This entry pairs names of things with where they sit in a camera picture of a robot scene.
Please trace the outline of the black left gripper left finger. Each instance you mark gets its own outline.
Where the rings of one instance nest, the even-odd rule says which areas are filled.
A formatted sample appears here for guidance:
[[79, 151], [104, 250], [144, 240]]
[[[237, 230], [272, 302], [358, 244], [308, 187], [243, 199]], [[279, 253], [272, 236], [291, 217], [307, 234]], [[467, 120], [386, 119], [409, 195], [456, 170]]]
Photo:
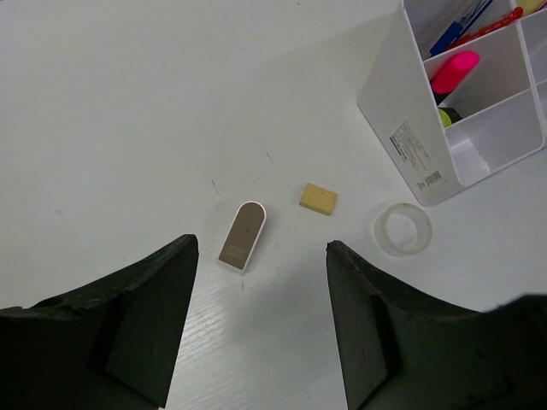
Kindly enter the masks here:
[[2, 408], [165, 407], [198, 255], [186, 234], [75, 290], [3, 309]]

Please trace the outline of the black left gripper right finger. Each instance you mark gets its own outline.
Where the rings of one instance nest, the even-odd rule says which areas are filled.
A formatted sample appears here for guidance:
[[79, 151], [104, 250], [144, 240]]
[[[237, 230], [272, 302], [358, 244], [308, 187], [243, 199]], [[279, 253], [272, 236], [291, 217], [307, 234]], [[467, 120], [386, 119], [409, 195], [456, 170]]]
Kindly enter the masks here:
[[545, 296], [475, 312], [339, 241], [327, 245], [326, 270], [348, 408], [545, 408]]

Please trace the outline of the black yellow highlighter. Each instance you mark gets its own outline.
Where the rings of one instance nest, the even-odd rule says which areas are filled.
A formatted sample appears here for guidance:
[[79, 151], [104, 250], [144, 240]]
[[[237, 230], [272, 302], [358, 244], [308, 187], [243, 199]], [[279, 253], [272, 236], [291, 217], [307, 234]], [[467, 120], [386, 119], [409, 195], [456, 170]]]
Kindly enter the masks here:
[[452, 126], [462, 120], [462, 117], [453, 108], [439, 107], [438, 113], [444, 128]]

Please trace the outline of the black pink highlighter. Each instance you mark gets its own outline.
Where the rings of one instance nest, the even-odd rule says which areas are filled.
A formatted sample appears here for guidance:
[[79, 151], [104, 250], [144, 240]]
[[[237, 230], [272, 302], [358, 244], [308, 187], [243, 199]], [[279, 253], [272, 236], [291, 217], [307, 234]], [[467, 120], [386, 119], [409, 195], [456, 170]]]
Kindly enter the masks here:
[[478, 66], [480, 55], [463, 51], [453, 55], [434, 74], [431, 81], [435, 103], [439, 105]]

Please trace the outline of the red pen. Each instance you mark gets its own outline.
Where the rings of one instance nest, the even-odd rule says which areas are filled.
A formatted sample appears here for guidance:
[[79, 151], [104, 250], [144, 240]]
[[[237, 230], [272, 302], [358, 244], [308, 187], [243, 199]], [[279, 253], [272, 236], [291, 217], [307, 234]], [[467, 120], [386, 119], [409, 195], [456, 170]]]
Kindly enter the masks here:
[[449, 49], [453, 49], [455, 47], [458, 47], [462, 44], [468, 43], [470, 41], [475, 40], [476, 38], [480, 38], [486, 34], [489, 34], [491, 32], [495, 32], [496, 30], [499, 30], [501, 28], [504, 28], [513, 22], [519, 20], [525, 13], [525, 10], [522, 7], [516, 7], [514, 8], [510, 13], [505, 15], [502, 19], [491, 23], [489, 26], [484, 26], [481, 29], [479, 29], [477, 32], [464, 35], [463, 37], [456, 40]]

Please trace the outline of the pastel yellow highlighter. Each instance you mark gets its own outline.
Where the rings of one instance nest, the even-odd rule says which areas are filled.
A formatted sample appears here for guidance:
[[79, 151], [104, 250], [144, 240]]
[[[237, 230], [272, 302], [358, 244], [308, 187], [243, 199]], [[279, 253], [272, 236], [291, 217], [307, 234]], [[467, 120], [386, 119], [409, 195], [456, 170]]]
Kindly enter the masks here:
[[532, 14], [543, 7], [546, 0], [517, 0], [517, 6], [524, 10], [524, 15]]

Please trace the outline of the clear tape roll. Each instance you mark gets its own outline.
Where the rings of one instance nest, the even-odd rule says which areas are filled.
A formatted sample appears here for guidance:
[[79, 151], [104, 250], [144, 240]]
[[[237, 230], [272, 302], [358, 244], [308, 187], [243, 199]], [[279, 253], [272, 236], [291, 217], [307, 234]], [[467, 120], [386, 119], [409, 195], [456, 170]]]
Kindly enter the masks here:
[[374, 225], [378, 245], [388, 254], [403, 258], [426, 250], [432, 241], [432, 222], [410, 203], [398, 203], [384, 210]]

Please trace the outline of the small yellow eraser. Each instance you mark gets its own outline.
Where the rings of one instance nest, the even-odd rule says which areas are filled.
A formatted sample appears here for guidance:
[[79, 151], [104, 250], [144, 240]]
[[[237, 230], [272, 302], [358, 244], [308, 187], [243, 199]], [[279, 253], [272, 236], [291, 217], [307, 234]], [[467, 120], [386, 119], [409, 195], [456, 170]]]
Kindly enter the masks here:
[[335, 209], [338, 194], [318, 185], [307, 183], [300, 197], [299, 205], [319, 214], [330, 216]]

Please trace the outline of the pink white stapler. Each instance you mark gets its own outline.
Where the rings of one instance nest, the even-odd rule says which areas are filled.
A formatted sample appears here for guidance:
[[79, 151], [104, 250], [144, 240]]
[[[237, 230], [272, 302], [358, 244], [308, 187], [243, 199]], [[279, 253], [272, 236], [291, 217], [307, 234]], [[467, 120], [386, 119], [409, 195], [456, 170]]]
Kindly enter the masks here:
[[221, 246], [218, 262], [244, 274], [266, 221], [267, 211], [261, 203], [242, 203]]

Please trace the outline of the white left organizer container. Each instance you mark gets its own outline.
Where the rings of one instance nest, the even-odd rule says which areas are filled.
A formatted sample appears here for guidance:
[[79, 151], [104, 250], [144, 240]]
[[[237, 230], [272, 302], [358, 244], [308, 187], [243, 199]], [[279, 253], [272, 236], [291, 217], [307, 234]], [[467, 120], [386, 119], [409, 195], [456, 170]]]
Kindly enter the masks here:
[[425, 206], [544, 149], [545, 2], [400, 2], [357, 104]]

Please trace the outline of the white organizer container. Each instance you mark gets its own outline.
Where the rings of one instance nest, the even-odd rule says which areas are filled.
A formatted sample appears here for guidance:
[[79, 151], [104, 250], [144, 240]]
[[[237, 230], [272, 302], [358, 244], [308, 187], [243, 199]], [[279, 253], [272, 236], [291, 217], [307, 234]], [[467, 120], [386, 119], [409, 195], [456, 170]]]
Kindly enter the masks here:
[[546, 147], [546, 2], [543, 7], [519, 22], [523, 44], [528, 58], [532, 93], [537, 104], [538, 117]]
[[544, 149], [545, 2], [400, 2], [357, 104], [425, 206]]

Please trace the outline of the white right organizer container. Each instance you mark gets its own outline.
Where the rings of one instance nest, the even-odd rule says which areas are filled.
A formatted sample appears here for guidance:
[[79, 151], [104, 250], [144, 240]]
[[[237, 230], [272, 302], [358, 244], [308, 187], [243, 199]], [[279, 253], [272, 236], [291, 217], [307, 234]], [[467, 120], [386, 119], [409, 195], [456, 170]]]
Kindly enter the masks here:
[[543, 7], [519, 22], [523, 44], [528, 58], [532, 93], [537, 104], [538, 117], [546, 147], [546, 2]]

